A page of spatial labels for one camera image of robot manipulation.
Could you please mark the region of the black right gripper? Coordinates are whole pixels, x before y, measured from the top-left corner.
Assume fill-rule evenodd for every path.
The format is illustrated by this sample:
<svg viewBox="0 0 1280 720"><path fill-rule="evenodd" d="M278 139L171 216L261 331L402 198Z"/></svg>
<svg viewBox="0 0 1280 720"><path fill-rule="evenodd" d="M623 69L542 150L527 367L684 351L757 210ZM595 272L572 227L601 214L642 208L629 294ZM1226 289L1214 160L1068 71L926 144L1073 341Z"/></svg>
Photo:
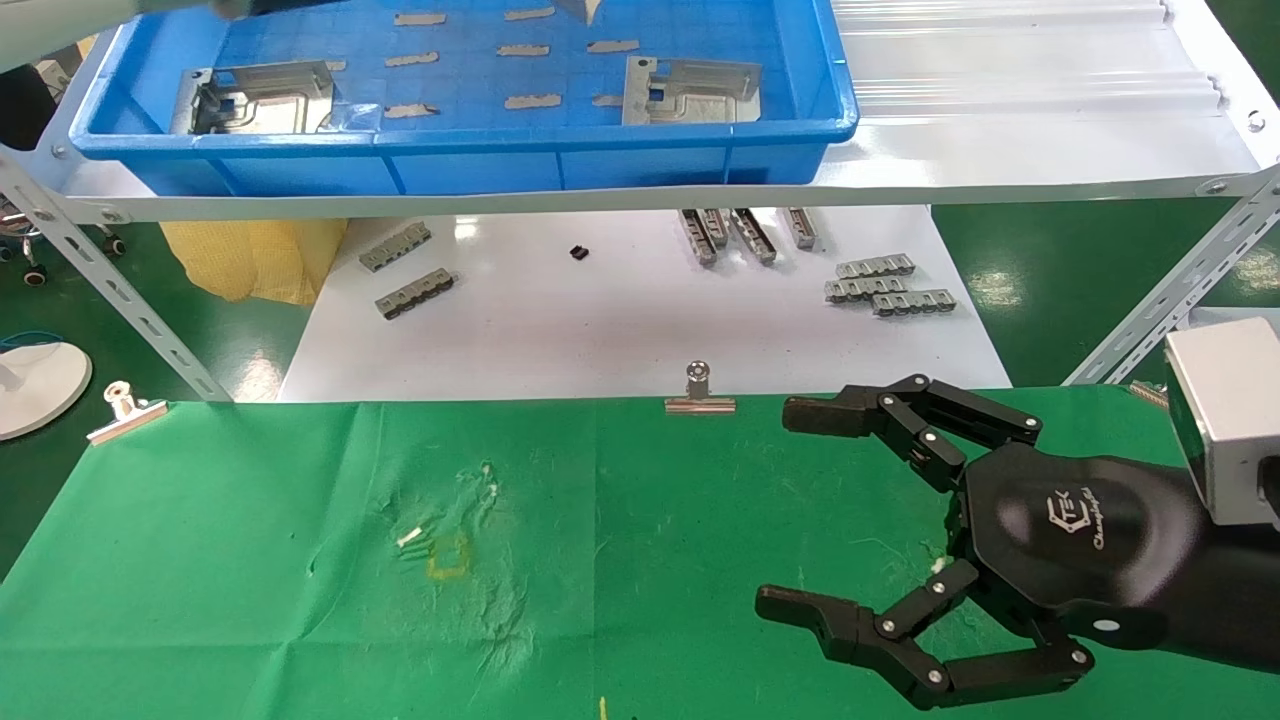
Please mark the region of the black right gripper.
<svg viewBox="0 0 1280 720"><path fill-rule="evenodd" d="M845 386L831 398L791 396L783 428L876 437L933 489L961 491L966 561L886 612L781 585L756 591L759 618L812 632L827 660L878 674L913 707L1064 692L1094 666L1065 633L1120 650L1193 643L1201 611L1188 573L1208 515L1187 469L1039 451L1028 446L1039 418L927 375ZM965 470L965 454L947 436L998 450ZM918 637L970 593L1034 647L950 661L927 653Z"/></svg>

